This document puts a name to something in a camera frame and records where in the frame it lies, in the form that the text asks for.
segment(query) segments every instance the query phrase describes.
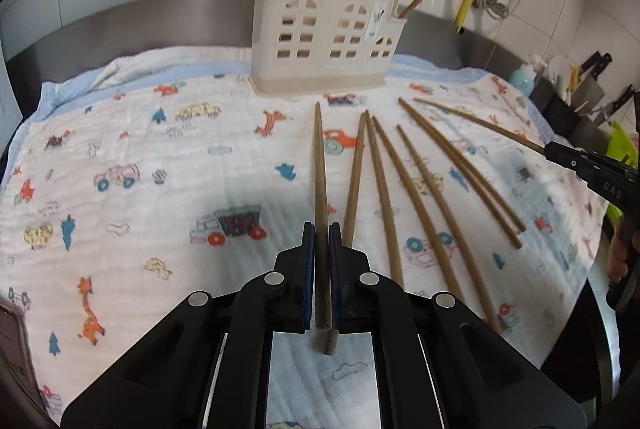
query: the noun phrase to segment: metal screw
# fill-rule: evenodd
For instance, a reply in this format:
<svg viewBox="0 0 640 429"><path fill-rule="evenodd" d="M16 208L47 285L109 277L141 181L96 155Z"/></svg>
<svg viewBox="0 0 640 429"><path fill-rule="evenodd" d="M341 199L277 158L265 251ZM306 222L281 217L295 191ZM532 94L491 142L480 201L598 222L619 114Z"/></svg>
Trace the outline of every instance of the metal screw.
<svg viewBox="0 0 640 429"><path fill-rule="evenodd" d="M209 301L209 296L204 292L194 292L189 296L191 306L204 306Z"/></svg>
<svg viewBox="0 0 640 429"><path fill-rule="evenodd" d="M440 294L436 297L436 304L441 308L453 308L456 298L451 294Z"/></svg>
<svg viewBox="0 0 640 429"><path fill-rule="evenodd" d="M264 282L271 285L280 284L284 281L284 275L280 272L269 272L264 276Z"/></svg>
<svg viewBox="0 0 640 429"><path fill-rule="evenodd" d="M360 282L362 284L373 286L380 282L380 277L378 277L378 275L374 274L373 272L364 272L364 274L360 276Z"/></svg>

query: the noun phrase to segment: orange car print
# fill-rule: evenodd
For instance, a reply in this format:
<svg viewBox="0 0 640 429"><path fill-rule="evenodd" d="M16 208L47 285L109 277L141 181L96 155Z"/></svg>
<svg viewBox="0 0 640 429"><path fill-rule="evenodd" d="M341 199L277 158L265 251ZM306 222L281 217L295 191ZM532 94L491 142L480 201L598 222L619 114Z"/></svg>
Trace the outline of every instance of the orange car print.
<svg viewBox="0 0 640 429"><path fill-rule="evenodd" d="M341 154L345 149L356 147L357 142L356 137L346 135L342 129L327 129L324 132L324 152L327 154Z"/></svg>

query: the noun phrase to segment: cartoon car print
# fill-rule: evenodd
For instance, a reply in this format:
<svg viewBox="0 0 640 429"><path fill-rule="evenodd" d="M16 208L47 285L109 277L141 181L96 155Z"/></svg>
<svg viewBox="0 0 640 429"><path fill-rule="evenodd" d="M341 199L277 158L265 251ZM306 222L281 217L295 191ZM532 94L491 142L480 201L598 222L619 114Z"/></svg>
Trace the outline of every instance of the cartoon car print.
<svg viewBox="0 0 640 429"><path fill-rule="evenodd" d="M105 192L110 183L120 185L129 189L134 183L140 180L140 171L135 164L114 165L107 169L107 172L94 176L94 186L100 192Z"/></svg>
<svg viewBox="0 0 640 429"><path fill-rule="evenodd" d="M175 120L191 120L194 116L208 116L214 118L220 114L222 110L217 105L209 105L209 102L202 104L189 105L183 107L180 113L175 116Z"/></svg>
<svg viewBox="0 0 640 429"><path fill-rule="evenodd" d="M220 209L196 221L196 228L189 233L192 243L209 243L221 247L226 238L249 235L260 241L267 232L260 226L260 205L233 206Z"/></svg>
<svg viewBox="0 0 640 429"><path fill-rule="evenodd" d="M342 129L328 129L324 132L324 152L338 155L345 149L356 147L358 139L347 136Z"/></svg>
<svg viewBox="0 0 640 429"><path fill-rule="evenodd" d="M27 292L16 293L12 287L9 287L8 299L23 312L31 310L31 299Z"/></svg>

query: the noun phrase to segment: green container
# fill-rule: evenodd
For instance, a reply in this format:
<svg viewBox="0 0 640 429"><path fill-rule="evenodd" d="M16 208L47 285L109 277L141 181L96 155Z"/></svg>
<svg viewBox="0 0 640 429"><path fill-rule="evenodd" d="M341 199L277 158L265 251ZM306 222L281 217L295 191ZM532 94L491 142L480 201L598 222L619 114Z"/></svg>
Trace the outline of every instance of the green container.
<svg viewBox="0 0 640 429"><path fill-rule="evenodd" d="M618 122L611 123L613 134L609 138L609 146L607 147L607 156L618 160L626 165L638 169L638 149L629 140L629 137L622 130ZM622 216L622 211L613 205L609 205L607 209L607 218L612 225L615 225L618 218Z"/></svg>

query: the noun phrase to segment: cartoon cloud print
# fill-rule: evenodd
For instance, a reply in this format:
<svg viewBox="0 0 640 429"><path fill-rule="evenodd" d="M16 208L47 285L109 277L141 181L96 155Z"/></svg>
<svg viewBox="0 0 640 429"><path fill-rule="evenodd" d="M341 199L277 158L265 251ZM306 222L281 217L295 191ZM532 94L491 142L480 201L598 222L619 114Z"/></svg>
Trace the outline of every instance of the cartoon cloud print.
<svg viewBox="0 0 640 429"><path fill-rule="evenodd" d="M351 365L348 362L344 362L338 369L336 369L332 374L331 378L334 380L340 380L348 375L352 375L353 373L357 373L359 371L364 371L367 369L367 364L364 362L356 362Z"/></svg>

